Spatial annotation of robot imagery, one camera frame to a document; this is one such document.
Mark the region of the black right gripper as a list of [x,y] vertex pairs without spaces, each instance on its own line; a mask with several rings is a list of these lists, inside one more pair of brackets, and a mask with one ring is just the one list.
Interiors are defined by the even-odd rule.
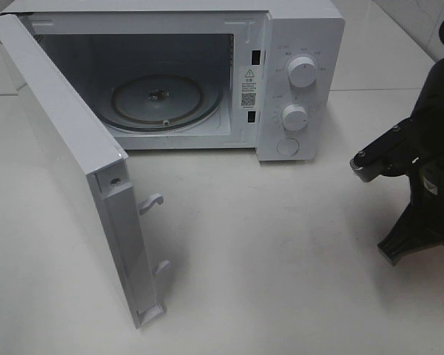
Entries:
[[408,173],[410,202],[379,244],[394,266],[403,257],[444,247],[444,162],[430,162]]

